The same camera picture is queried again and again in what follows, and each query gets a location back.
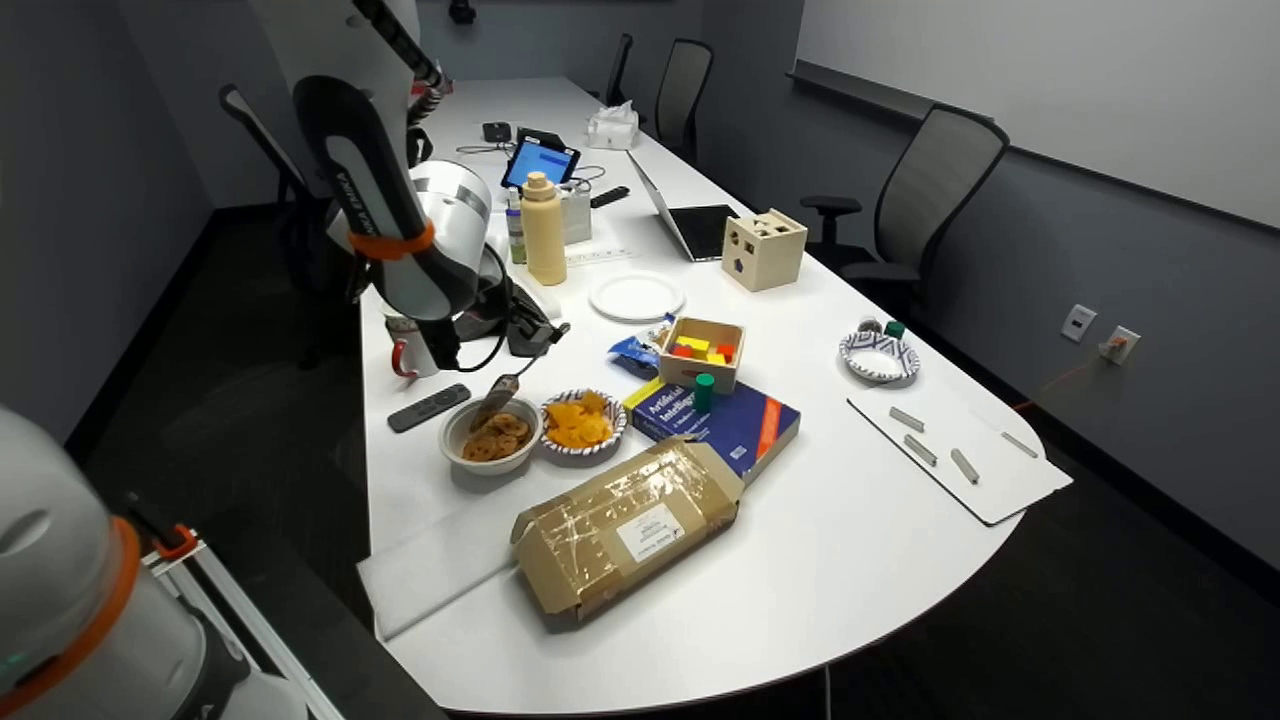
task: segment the bottle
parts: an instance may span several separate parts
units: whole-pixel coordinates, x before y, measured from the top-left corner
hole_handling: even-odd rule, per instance
[[[540,283],[563,283],[563,208],[561,186],[543,171],[530,171],[521,196],[521,227],[523,227],[523,255],[530,277]]]
[[[513,265],[523,265],[523,223],[521,223],[521,193],[508,186],[508,248]]]

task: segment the bowl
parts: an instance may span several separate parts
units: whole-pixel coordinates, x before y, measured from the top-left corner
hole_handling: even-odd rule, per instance
[[[600,397],[600,401],[605,401],[605,417],[609,417],[612,427],[609,427],[609,434],[605,434],[600,445],[563,446],[563,445],[552,440],[552,434],[556,434],[556,427],[552,427],[552,406],[556,406],[556,402],[581,402],[586,397]],[[543,453],[556,455],[556,461],[572,461],[572,463],[591,463],[591,461],[612,455],[617,445],[621,445],[623,433],[627,433],[627,413],[623,413],[612,397],[591,392],[591,389],[577,389],[577,392],[552,397],[552,401],[543,402],[540,419],[543,419],[543,434],[540,434]]]
[[[521,417],[530,422],[530,440],[496,461],[469,461],[466,445],[473,434],[473,419],[477,419],[481,401],[458,406],[444,422],[444,455],[454,469],[469,470],[469,476],[513,476],[530,463],[538,440],[543,434],[543,413],[538,413],[530,401],[513,401],[506,413]]]

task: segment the white robot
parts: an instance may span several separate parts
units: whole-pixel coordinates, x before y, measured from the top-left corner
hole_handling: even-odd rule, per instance
[[[78,463],[0,406],[0,716],[305,720],[293,682],[251,662],[148,566]]]

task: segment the blue book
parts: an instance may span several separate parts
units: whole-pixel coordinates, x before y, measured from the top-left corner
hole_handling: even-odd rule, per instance
[[[664,385],[659,374],[638,389],[627,401],[627,419],[652,434],[692,434],[713,445],[724,463],[753,478],[801,427],[801,413],[783,401],[755,392],[753,385],[737,385],[716,397],[707,413],[692,406],[692,389]]]

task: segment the chair backrest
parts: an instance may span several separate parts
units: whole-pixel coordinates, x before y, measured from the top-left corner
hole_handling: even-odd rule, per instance
[[[970,196],[993,174],[1009,137],[971,111],[936,102],[877,203],[877,253],[926,277],[936,239]]]
[[[656,92],[656,140],[679,154],[695,147],[695,102],[713,76],[713,42],[706,40],[678,40],[670,55],[664,83]]]
[[[268,131],[268,124],[251,111],[245,92],[235,83],[221,87],[225,111],[255,140],[255,147],[275,162],[279,182],[313,203],[313,186],[305,182],[305,171],[295,171],[293,154],[279,147],[279,140]]]
[[[623,102],[627,99],[623,95],[627,55],[634,55],[634,32],[623,32],[623,42],[617,51],[612,76],[609,76],[605,95],[600,95],[605,102]]]

